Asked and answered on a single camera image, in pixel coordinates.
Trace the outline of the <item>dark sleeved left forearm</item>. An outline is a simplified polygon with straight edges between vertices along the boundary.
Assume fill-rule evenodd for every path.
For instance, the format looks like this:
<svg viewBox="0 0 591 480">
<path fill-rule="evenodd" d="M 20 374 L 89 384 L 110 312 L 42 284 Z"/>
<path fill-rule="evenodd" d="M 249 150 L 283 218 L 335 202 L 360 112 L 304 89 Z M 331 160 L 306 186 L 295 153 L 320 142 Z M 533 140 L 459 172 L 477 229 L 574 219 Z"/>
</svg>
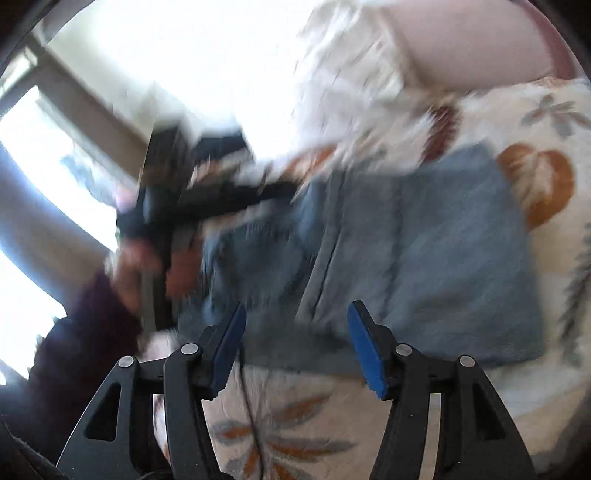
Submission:
<svg viewBox="0 0 591 480">
<path fill-rule="evenodd" d="M 55 463 L 112 367 L 137 353 L 139 312 L 138 276 L 97 274 L 41 340 L 29 377 L 1 387 L 10 432 Z"/>
</svg>

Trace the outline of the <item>left hand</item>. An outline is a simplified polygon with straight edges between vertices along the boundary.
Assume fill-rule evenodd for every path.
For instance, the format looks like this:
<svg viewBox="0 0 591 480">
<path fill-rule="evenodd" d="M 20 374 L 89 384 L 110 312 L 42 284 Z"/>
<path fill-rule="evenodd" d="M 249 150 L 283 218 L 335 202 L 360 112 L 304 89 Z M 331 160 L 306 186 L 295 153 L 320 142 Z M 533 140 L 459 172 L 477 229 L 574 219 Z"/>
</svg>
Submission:
<svg viewBox="0 0 591 480">
<path fill-rule="evenodd" d="M 190 294 L 200 283 L 202 246 L 194 235 L 188 248 L 173 252 L 170 264 L 163 261 L 147 240 L 123 240 L 105 267 L 110 285 L 122 305 L 135 317 L 141 312 L 141 278 L 143 274 L 162 275 L 169 299 Z"/>
</svg>

